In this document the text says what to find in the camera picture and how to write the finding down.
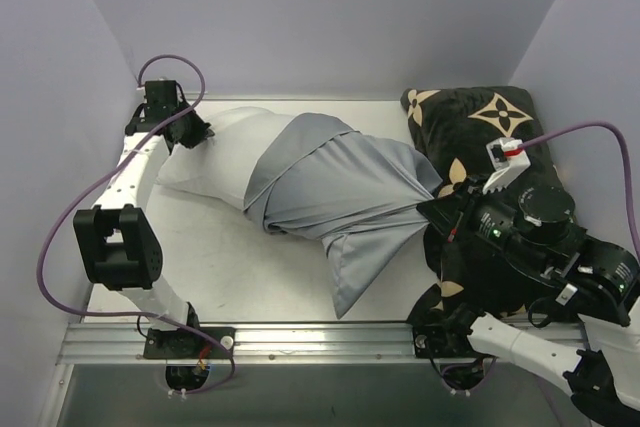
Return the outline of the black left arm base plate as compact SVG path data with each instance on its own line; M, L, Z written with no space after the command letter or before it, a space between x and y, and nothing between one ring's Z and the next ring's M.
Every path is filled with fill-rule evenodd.
M233 351L236 329L229 326L202 327L208 336L216 339L229 352ZM208 348L206 359L228 358L220 347L213 346L201 336L183 330L161 331L150 329L147 333L143 357L151 360L198 360L200 354Z

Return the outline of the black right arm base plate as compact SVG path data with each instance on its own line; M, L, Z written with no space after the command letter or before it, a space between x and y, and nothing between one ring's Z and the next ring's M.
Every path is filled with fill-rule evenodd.
M439 324L412 328L414 354L420 359L477 359L490 354L475 351L467 336Z

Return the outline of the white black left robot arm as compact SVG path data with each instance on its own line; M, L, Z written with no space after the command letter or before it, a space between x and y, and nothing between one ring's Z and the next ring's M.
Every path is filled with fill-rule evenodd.
M152 80L125 127L119 172L73 228L88 280L129 299L147 318L147 341L180 358L202 346L199 321L162 275L163 252L146 216L159 170L177 147L195 147L212 136L208 123L188 109L180 84Z

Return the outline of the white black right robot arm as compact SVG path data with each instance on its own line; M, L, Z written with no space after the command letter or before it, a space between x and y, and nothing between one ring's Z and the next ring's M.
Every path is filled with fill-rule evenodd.
M469 178L424 202L427 242L440 248L439 284L409 322L417 355L468 357L439 370L457 391L480 384L488 358L566 393L602 426L639 422L639 263L591 236L561 187L487 193Z

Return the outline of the white pillow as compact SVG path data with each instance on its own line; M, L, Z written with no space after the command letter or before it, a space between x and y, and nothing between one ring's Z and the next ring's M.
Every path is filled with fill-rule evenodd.
M206 119L214 135L192 149L176 146L157 183L241 210L258 160L293 119L260 107L216 113Z

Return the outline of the grey pillowcase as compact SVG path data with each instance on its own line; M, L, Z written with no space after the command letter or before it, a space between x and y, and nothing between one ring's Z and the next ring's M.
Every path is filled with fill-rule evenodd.
M425 155L318 113L294 117L257 160L243 212L270 234L322 243L342 318L428 224L441 176Z

